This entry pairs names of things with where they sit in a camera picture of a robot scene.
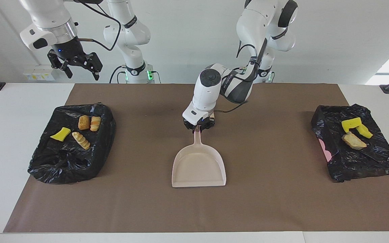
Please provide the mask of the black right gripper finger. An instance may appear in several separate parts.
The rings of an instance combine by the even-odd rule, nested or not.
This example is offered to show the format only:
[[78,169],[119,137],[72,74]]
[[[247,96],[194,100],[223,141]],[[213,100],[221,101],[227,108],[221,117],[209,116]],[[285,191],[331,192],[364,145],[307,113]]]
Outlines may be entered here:
[[95,81],[99,80],[99,73],[102,71],[103,64],[96,52],[79,55],[79,62],[83,69],[91,72]]
[[59,69],[59,70],[63,71],[69,79],[72,78],[73,73],[68,66],[69,65],[68,60],[64,60],[64,62],[61,62],[54,50],[49,50],[47,57],[51,63],[52,68]]

